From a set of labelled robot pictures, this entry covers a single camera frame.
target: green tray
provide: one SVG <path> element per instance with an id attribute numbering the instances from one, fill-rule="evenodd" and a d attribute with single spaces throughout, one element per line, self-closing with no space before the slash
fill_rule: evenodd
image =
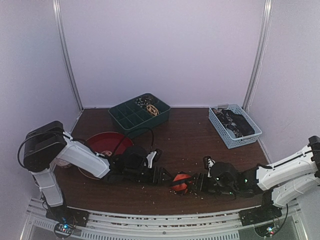
<path id="1" fill-rule="evenodd" d="M 158 109 L 159 114 L 157 116 L 152 116 L 144 108 L 138 106 L 135 100 L 139 97 L 149 95 L 154 99 L 154 106 Z M 137 96 L 129 101 L 123 102 L 117 106 L 109 109 L 109 114 L 111 116 L 113 124 L 116 126 L 119 132 L 123 134 L 128 134 L 138 128 L 154 128 L 159 124 L 167 121 L 170 115 L 170 106 L 159 100 L 157 97 L 151 93 L 145 93 Z M 129 134 L 129 138 L 134 138 L 138 135 L 143 134 L 148 131 L 147 129 L 141 129 L 134 131 Z"/>

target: white wall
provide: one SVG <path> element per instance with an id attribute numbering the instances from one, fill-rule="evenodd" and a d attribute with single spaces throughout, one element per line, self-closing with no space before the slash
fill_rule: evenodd
<path id="1" fill-rule="evenodd" d="M 63 62 L 51 0 L 0 1 L 0 238 L 17 240 L 38 190 L 17 162 L 26 134 L 60 120 L 70 130 L 78 108 Z"/>
<path id="2" fill-rule="evenodd" d="M 272 162 L 320 136 L 320 1 L 274 1 L 267 48 L 249 114 Z M 319 239 L 320 190 L 299 198 L 311 240 Z"/>
<path id="3" fill-rule="evenodd" d="M 265 1 L 62 0 L 85 107 L 145 92 L 171 106 L 243 104 Z"/>

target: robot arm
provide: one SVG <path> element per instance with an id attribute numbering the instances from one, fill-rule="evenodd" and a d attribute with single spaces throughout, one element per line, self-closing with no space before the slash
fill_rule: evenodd
<path id="1" fill-rule="evenodd" d="M 278 162 L 238 172 L 228 162 L 203 158 L 207 174 L 195 174 L 189 187 L 208 194 L 227 194 L 251 198 L 263 194 L 261 207 L 240 212 L 242 224 L 268 221 L 282 215 L 288 202 L 320 185 L 320 138 L 309 138 L 309 144 Z"/>
<path id="2" fill-rule="evenodd" d="M 59 121 L 28 133 L 23 143 L 25 148 L 22 166 L 30 171 L 45 197 L 47 217 L 61 224 L 71 225 L 76 218 L 78 226 L 85 226 L 86 221 L 83 219 L 88 219 L 88 213 L 80 210 L 75 212 L 67 207 L 64 195 L 50 168 L 50 163 L 55 159 L 78 166 L 107 183 L 128 178 L 137 182 L 161 184 L 171 179 L 171 175 L 164 168 L 153 166 L 161 155 L 160 150 L 148 154 L 142 147 L 132 146 L 121 155 L 107 157 L 72 138 L 64 131 Z"/>

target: blue basket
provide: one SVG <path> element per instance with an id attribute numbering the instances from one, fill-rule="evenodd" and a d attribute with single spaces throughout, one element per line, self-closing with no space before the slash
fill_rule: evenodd
<path id="1" fill-rule="evenodd" d="M 247 120 L 247 122 L 251 125 L 251 127 L 254 129 L 255 134 L 238 137 L 235 138 L 232 137 L 230 133 L 227 131 L 227 129 L 222 125 L 222 123 L 219 121 L 217 116 L 215 115 L 214 111 L 212 109 L 227 109 L 231 110 L 235 114 L 241 114 L 244 116 L 244 118 Z M 261 129 L 255 124 L 255 122 L 248 116 L 248 114 L 237 104 L 229 104 L 228 106 L 220 107 L 220 106 L 214 106 L 209 108 L 209 120 L 213 124 L 216 131 L 219 133 L 220 137 L 224 141 L 226 147 L 228 149 L 237 148 L 240 146 L 244 146 L 247 144 L 255 143 L 258 139 L 258 137 L 262 134 Z"/>

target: cable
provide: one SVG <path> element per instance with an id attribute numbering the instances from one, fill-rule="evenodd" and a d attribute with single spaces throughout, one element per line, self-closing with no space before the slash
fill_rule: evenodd
<path id="1" fill-rule="evenodd" d="M 97 153 L 98 153 L 98 152 L 94 151 L 94 150 L 91 148 L 91 146 L 89 146 L 89 145 L 87 144 L 87 141 L 84 140 L 84 139 L 82 139 L 82 138 L 76 138 L 76 137 L 74 137 L 71 141 L 79 142 L 79 143 L 85 145 L 94 155 L 97 155 Z"/>
<path id="2" fill-rule="evenodd" d="M 28 137 L 27 139 L 25 139 L 19 146 L 19 149 L 18 149 L 18 153 L 17 153 L 17 160 L 18 160 L 18 163 L 21 167 L 23 167 L 24 169 L 27 169 L 22 163 L 21 163 L 21 160 L 20 160 L 20 152 L 21 152 L 21 149 L 22 147 L 26 144 L 26 142 L 28 142 L 29 140 L 35 138 L 35 137 L 38 137 L 38 136 L 41 136 L 41 135 L 47 135 L 47 134 L 57 134 L 57 135 L 60 135 L 60 136 L 64 136 L 68 139 L 70 139 L 69 136 L 63 134 L 62 132 L 60 131 L 44 131 L 44 132 L 40 132 L 40 133 L 37 133 L 35 135 L 32 135 L 30 137 Z"/>
<path id="3" fill-rule="evenodd" d="M 282 229 L 282 227 L 285 225 L 286 220 L 287 220 L 287 217 L 288 217 L 288 213 L 289 213 L 289 207 L 288 207 L 288 204 L 286 204 L 286 214 L 285 214 L 284 221 L 283 221 L 283 223 L 281 224 L 281 226 L 279 227 L 279 229 L 273 234 L 273 236 L 276 235 L 278 232 L 280 232 L 280 230 Z"/>
<path id="4" fill-rule="evenodd" d="M 45 201 L 43 201 L 43 202 L 42 202 L 42 207 L 43 207 L 45 210 L 47 210 L 47 211 L 48 211 L 48 210 L 49 210 L 49 208 L 46 208 L 46 207 L 44 206 L 44 204 L 46 204 L 46 205 L 47 205 L 47 203 L 46 203 Z"/>
<path id="5" fill-rule="evenodd" d="M 127 132 L 124 137 L 120 140 L 120 142 L 117 144 L 117 146 L 114 148 L 112 154 L 110 157 L 113 157 L 116 153 L 116 151 L 118 150 L 118 148 L 120 147 L 120 145 L 122 144 L 122 142 L 132 133 L 138 131 L 138 130 L 143 130 L 143 129 L 147 129 L 150 131 L 151 133 L 151 144 L 150 144 L 150 153 L 152 152 L 152 148 L 154 147 L 154 142 L 155 142 L 155 134 L 154 134 L 154 131 L 150 128 L 150 127 L 139 127 L 139 128 L 136 128 L 132 131 L 129 131 Z"/>
<path id="6" fill-rule="evenodd" d="M 304 154 L 302 153 L 302 154 L 300 154 L 300 155 L 298 155 L 298 156 L 295 156 L 295 157 L 293 157 L 293 158 L 291 158 L 291 159 L 289 159 L 289 160 L 287 160 L 287 161 L 284 161 L 284 162 L 282 162 L 282 163 L 274 166 L 274 168 L 280 167 L 281 165 L 287 164 L 287 163 L 289 163 L 289 162 L 291 162 L 291 161 L 293 161 L 293 160 L 295 160 L 295 159 L 297 159 L 297 158 L 302 157 L 303 155 L 307 155 L 307 154 L 312 153 L 312 152 L 320 152 L 320 150 L 310 150 L 310 151 L 306 151 Z"/>
<path id="7" fill-rule="evenodd" d="M 256 166 L 257 166 L 257 167 L 262 167 L 262 168 L 264 168 L 264 169 L 272 169 L 272 166 L 263 165 L 263 164 L 261 164 L 261 163 L 258 163 Z"/>
<path id="8" fill-rule="evenodd" d="M 87 174 L 85 174 L 81 169 L 80 167 L 78 167 L 80 173 L 82 173 L 82 175 L 86 176 L 88 179 L 93 179 L 93 180 L 100 180 L 100 178 L 94 178 L 94 177 L 91 177 L 91 176 L 88 176 Z"/>

